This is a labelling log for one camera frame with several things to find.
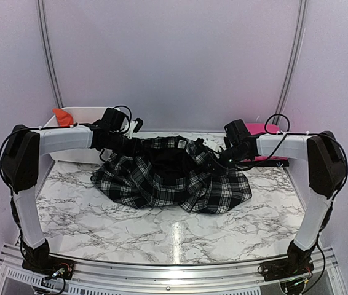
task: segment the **light purple wall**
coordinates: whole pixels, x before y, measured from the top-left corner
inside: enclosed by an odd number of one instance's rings
[[[46,1],[64,104],[127,104],[144,130],[274,113],[299,1]]]
[[[348,1],[310,1],[285,114],[293,130],[333,131],[348,156]],[[293,162],[290,171],[307,200],[306,164]],[[323,244],[333,246],[348,290],[348,183],[335,201]]]
[[[15,124],[43,124],[54,107],[34,1],[0,1],[0,144]],[[47,170],[50,159],[41,166]],[[0,180],[0,251],[17,232]]]

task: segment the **metal pole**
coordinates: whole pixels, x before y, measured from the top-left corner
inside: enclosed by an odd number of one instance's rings
[[[298,17],[297,17],[295,37],[293,40],[293,46],[291,48],[291,54],[290,54],[289,64],[286,71],[285,81],[283,82],[278,105],[275,110],[276,114],[283,112],[283,109],[286,105],[286,101],[290,91],[291,80],[293,78],[293,73],[295,71],[295,66],[297,64],[299,53],[300,53],[301,41],[304,36],[307,7],[308,7],[308,0],[300,0],[299,7],[298,7]],[[272,123],[278,125],[279,121],[280,121],[280,116],[277,116],[274,118]]]
[[[38,19],[40,35],[42,39],[43,52],[45,57],[45,63],[49,72],[49,79],[52,88],[52,93],[55,98],[55,104],[58,108],[63,108],[62,95],[58,84],[57,74],[55,73],[55,67],[53,63],[49,32],[47,27],[47,19],[45,17],[45,3],[44,0],[36,0],[38,8]]]

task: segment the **white marble table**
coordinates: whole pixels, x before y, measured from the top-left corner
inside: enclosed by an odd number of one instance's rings
[[[143,264],[263,258],[286,253],[304,216],[281,168],[246,172],[253,197],[222,215],[188,213],[177,206],[137,210],[116,204],[92,186],[90,176],[97,168],[57,162],[47,178],[37,204],[52,252]]]

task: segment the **plaid skirt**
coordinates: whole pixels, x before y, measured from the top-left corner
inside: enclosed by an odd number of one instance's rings
[[[91,181],[111,200],[133,208],[178,204],[188,212],[220,214],[251,198],[240,171],[216,175],[205,147],[180,136],[142,141],[139,157],[111,154]]]

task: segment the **pink object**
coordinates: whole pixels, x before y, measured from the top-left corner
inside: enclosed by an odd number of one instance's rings
[[[252,134],[252,135],[255,135],[258,133],[265,133],[264,124],[252,123],[252,124],[245,124],[245,126],[247,126],[250,134]],[[279,127],[276,125],[273,125],[273,124],[269,124],[269,125],[267,125],[267,130],[269,132],[275,133],[275,132],[279,131]],[[256,157],[255,161],[262,161],[266,158],[267,157]],[[271,157],[271,159],[287,160],[287,158],[281,158],[281,157]]]

